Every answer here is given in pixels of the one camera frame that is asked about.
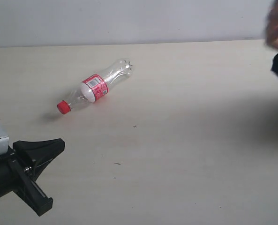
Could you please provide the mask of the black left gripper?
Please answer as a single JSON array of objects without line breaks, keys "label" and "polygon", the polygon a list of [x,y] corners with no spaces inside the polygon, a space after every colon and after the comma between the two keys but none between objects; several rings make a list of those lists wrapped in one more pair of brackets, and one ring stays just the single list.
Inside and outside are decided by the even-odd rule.
[{"label": "black left gripper", "polygon": [[13,149],[0,155],[0,198],[14,192],[38,216],[49,211],[53,199],[43,192],[36,180],[64,149],[65,142],[61,138],[13,143]]}]

